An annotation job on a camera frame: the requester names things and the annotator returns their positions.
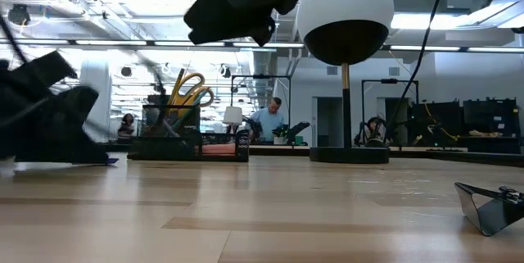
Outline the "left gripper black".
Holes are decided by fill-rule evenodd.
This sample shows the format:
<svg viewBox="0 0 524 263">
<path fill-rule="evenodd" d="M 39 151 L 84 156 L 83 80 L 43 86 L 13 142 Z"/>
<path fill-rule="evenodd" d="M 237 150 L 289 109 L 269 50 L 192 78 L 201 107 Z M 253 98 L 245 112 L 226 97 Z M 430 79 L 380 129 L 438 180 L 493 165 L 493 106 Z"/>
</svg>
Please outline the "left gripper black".
<svg viewBox="0 0 524 263">
<path fill-rule="evenodd" d="M 8 70 L 0 62 L 0 160 L 107 165 L 109 157 L 84 131 L 98 98 L 89 86 L 54 93 L 75 76 L 57 51 Z"/>
</svg>

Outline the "yellow pencil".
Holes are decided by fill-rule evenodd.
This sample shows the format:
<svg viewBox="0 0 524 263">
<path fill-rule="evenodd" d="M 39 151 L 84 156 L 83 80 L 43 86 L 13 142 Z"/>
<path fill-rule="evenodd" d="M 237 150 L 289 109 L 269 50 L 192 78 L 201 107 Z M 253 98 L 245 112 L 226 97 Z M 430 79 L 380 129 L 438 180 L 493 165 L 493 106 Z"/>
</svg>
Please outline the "yellow pencil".
<svg viewBox="0 0 524 263">
<path fill-rule="evenodd" d="M 181 69 L 180 72 L 178 73 L 178 77 L 175 81 L 174 88 L 171 93 L 171 100 L 174 100 L 176 98 L 179 87 L 183 84 L 184 73 L 185 73 L 184 69 Z"/>
</svg>

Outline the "teal pen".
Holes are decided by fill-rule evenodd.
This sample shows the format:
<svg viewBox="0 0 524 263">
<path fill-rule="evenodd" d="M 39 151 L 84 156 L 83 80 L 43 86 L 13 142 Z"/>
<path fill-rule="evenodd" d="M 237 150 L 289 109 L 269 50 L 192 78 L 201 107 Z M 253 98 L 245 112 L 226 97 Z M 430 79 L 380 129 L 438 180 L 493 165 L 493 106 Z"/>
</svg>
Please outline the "teal pen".
<svg viewBox="0 0 524 263">
<path fill-rule="evenodd" d="M 213 92 L 207 87 L 197 87 L 185 94 L 176 92 L 169 102 L 173 108 L 168 111 L 169 116 L 174 116 L 173 130 L 179 130 L 184 125 L 195 125 L 195 117 L 199 117 L 200 109 L 209 106 L 214 100 Z"/>
</svg>

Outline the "yellow handled scissors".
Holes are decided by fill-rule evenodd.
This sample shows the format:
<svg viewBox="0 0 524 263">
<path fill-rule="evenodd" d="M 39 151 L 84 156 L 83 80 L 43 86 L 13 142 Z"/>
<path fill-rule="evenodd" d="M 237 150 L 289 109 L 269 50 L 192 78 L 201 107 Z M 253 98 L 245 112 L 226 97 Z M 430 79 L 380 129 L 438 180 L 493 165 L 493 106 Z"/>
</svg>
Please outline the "yellow handled scissors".
<svg viewBox="0 0 524 263">
<path fill-rule="evenodd" d="M 187 92 L 181 93 L 182 87 L 191 79 L 198 79 L 198 81 Z M 206 79 L 201 73 L 184 74 L 183 84 L 179 87 L 176 98 L 171 100 L 170 95 L 168 104 L 171 106 L 209 106 L 214 101 L 215 94 L 210 87 L 204 85 L 205 82 Z"/>
</svg>

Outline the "pink sticky note pad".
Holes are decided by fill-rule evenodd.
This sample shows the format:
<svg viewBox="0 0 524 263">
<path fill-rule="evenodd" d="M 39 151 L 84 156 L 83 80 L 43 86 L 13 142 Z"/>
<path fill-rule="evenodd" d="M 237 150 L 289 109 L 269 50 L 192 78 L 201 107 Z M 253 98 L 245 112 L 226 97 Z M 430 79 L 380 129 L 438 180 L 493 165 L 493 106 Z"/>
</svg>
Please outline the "pink sticky note pad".
<svg viewBox="0 0 524 263">
<path fill-rule="evenodd" d="M 196 145 L 194 151 L 202 156 L 235 156 L 236 145 L 234 143 Z"/>
</svg>

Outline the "black mesh desk organizer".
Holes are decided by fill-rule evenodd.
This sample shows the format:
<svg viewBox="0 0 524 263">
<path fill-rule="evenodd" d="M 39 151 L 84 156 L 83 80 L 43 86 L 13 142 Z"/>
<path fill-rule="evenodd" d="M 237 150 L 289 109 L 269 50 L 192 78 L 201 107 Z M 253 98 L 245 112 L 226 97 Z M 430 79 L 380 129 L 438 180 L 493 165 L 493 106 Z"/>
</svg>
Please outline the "black mesh desk organizer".
<svg viewBox="0 0 524 263">
<path fill-rule="evenodd" d="M 129 157 L 144 161 L 247 162 L 249 132 L 203 133 L 200 111 L 198 105 L 144 105 Z"/>
</svg>

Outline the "person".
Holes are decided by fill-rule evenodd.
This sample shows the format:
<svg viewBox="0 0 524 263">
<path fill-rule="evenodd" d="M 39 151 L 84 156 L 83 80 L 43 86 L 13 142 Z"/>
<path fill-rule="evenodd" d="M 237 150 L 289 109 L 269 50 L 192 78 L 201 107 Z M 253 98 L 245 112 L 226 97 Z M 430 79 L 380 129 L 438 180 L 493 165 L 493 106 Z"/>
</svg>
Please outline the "person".
<svg viewBox="0 0 524 263">
<path fill-rule="evenodd" d="M 365 147 L 387 147 L 386 122 L 377 116 L 364 123 L 361 141 Z"/>
<path fill-rule="evenodd" d="M 122 117 L 120 122 L 120 127 L 117 130 L 119 138 L 130 138 L 133 136 L 134 127 L 133 127 L 134 117 L 132 114 L 128 113 Z"/>
<path fill-rule="evenodd" d="M 273 142 L 273 130 L 278 128 L 284 123 L 284 116 L 279 111 L 282 105 L 282 99 L 279 97 L 273 97 L 270 104 L 267 107 L 261 108 L 254 112 L 249 119 L 260 125 L 261 131 L 259 136 L 255 136 L 255 129 L 250 125 L 250 138 L 257 139 L 261 142 L 272 143 Z"/>
</svg>

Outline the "small white shade lamp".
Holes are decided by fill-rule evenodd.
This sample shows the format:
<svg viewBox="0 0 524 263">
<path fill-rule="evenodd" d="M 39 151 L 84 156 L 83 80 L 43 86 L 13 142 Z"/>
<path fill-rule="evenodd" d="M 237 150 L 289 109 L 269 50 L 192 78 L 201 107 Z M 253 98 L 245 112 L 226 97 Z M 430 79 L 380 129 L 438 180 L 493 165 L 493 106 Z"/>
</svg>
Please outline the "small white shade lamp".
<svg viewBox="0 0 524 263">
<path fill-rule="evenodd" d="M 223 123 L 226 125 L 227 134 L 235 134 L 242 125 L 243 116 L 240 107 L 230 106 L 226 108 Z"/>
</svg>

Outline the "white globe table lamp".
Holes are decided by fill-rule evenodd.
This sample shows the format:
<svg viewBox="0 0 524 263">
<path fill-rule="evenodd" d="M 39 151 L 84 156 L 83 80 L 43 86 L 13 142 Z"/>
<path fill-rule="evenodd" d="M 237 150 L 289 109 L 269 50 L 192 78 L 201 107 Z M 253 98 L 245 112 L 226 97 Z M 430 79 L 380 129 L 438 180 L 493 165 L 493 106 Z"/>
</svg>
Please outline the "white globe table lamp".
<svg viewBox="0 0 524 263">
<path fill-rule="evenodd" d="M 352 136 L 350 67 L 375 54 L 388 37 L 394 16 L 393 0 L 300 0 L 298 33 L 317 60 L 341 68 L 343 145 L 312 147 L 311 161 L 386 164 L 389 150 L 354 147 Z"/>
</svg>

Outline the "black binder clip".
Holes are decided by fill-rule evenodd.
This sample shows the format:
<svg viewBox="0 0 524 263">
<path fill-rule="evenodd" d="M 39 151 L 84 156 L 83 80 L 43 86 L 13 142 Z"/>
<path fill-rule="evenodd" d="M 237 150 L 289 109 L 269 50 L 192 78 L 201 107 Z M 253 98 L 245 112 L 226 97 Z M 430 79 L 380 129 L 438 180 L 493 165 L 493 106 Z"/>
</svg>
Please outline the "black binder clip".
<svg viewBox="0 0 524 263">
<path fill-rule="evenodd" d="M 524 218 L 524 193 L 507 186 L 499 191 L 454 184 L 463 214 L 486 237 Z"/>
</svg>

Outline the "black robot station frame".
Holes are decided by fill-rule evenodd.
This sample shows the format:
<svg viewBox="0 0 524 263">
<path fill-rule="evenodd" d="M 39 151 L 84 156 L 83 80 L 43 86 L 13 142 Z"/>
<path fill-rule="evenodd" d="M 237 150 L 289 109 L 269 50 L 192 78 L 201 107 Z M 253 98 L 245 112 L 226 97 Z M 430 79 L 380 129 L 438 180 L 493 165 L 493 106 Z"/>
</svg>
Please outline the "black robot station frame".
<svg viewBox="0 0 524 263">
<path fill-rule="evenodd" d="M 362 144 L 362 141 L 361 141 L 361 132 L 363 130 L 363 126 L 364 126 L 364 123 L 367 122 L 365 121 L 365 93 L 366 91 L 364 90 L 364 85 L 367 83 L 367 82 L 370 82 L 370 83 L 379 83 L 379 84 L 405 84 L 405 89 L 406 90 L 409 90 L 409 86 L 411 85 L 411 82 L 409 80 L 404 80 L 404 79 L 362 79 L 361 80 L 361 108 L 362 108 L 362 122 L 360 123 L 360 130 L 359 130 L 359 134 L 355 137 L 355 145 L 357 145 L 357 141 L 359 141 L 359 144 L 360 145 L 363 145 Z M 417 80 L 414 80 L 412 82 L 414 85 L 415 85 L 415 103 L 416 104 L 419 104 L 419 82 Z M 395 132 L 396 128 L 399 127 L 399 126 L 402 126 L 402 125 L 406 125 L 408 124 L 409 122 L 411 121 L 410 118 L 407 118 L 407 120 L 404 120 L 404 121 L 392 121 L 392 122 L 386 122 L 386 138 L 389 139 L 392 137 L 392 134 Z"/>
<path fill-rule="evenodd" d="M 248 103 L 265 107 L 273 97 L 284 103 L 291 101 L 291 76 L 289 75 L 232 75 L 230 78 L 229 105 Z"/>
</svg>

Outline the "black aluminium table frame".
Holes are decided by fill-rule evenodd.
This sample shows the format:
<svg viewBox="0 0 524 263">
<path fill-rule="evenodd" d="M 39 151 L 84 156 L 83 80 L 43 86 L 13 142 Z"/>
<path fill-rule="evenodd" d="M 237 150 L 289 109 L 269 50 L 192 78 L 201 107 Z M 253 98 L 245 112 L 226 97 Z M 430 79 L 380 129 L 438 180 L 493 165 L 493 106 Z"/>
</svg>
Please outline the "black aluminium table frame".
<svg viewBox="0 0 524 263">
<path fill-rule="evenodd" d="M 149 148 L 145 152 L 135 152 L 127 144 L 103 144 L 106 152 L 126 152 L 134 160 L 144 161 L 236 161 L 247 162 L 251 156 L 305 156 L 311 161 L 348 164 L 386 164 L 392 158 L 434 159 L 441 161 L 461 161 L 493 166 L 524 168 L 524 155 L 498 154 L 484 152 L 457 152 L 452 150 L 421 150 L 417 147 L 401 150 L 379 148 L 341 147 L 275 147 L 251 146 L 242 148 L 235 156 L 202 156 L 197 153 L 176 152 L 173 149 Z"/>
</svg>

